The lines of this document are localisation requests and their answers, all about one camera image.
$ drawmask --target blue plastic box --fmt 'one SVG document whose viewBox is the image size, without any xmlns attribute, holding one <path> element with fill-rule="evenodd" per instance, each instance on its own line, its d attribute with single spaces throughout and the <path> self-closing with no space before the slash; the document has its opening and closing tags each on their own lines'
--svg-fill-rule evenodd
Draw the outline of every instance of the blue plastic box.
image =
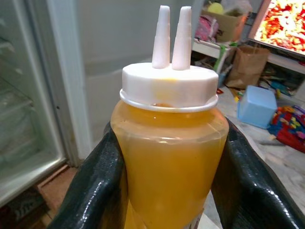
<svg viewBox="0 0 305 229">
<path fill-rule="evenodd" d="M 251 125 L 267 129 L 277 110 L 273 92 L 260 87 L 248 86 L 237 105 L 237 118 Z"/>
</svg>

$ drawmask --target squeeze bottle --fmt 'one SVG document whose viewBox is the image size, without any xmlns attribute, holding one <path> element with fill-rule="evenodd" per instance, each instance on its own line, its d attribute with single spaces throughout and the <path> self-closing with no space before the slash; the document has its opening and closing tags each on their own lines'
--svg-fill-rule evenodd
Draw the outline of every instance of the squeeze bottle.
<svg viewBox="0 0 305 229">
<path fill-rule="evenodd" d="M 126 163 L 126 229 L 196 228 L 228 123 L 218 75 L 190 66 L 191 7 L 182 7 L 170 64 L 170 8 L 161 6 L 152 63 L 123 68 L 111 127 Z"/>
</svg>

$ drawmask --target nozzle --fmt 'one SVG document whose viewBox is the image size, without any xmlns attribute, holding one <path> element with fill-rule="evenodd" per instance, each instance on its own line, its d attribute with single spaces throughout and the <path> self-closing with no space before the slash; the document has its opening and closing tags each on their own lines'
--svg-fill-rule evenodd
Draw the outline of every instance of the nozzle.
<svg viewBox="0 0 305 229">
<path fill-rule="evenodd" d="M 192 45 L 192 9 L 190 6 L 183 6 L 180 10 L 180 17 L 173 48 L 172 69 L 185 70 L 191 64 Z"/>
<path fill-rule="evenodd" d="M 170 42 L 170 7 L 160 6 L 152 53 L 153 68 L 162 69 L 170 64 Z"/>
</svg>

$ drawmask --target white cap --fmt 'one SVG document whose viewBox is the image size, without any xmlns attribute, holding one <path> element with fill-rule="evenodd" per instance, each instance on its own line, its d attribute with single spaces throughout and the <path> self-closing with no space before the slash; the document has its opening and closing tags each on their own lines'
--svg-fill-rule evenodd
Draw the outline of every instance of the white cap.
<svg viewBox="0 0 305 229">
<path fill-rule="evenodd" d="M 198 112 L 216 106 L 217 73 L 190 66 L 191 7 L 181 8 L 172 64 L 168 63 L 168 37 L 169 7 L 161 6 L 153 61 L 123 68 L 121 99 L 129 105 L 160 112 Z"/>
</svg>

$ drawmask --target paper bag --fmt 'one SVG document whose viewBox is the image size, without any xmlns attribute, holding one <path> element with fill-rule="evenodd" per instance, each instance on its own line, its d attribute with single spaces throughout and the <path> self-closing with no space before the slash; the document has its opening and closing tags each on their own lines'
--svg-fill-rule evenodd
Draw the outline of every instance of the paper bag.
<svg viewBox="0 0 305 229">
<path fill-rule="evenodd" d="M 266 65 L 269 50 L 252 46 L 237 48 L 233 68 L 225 85 L 245 89 L 248 85 L 256 85 Z"/>
</svg>

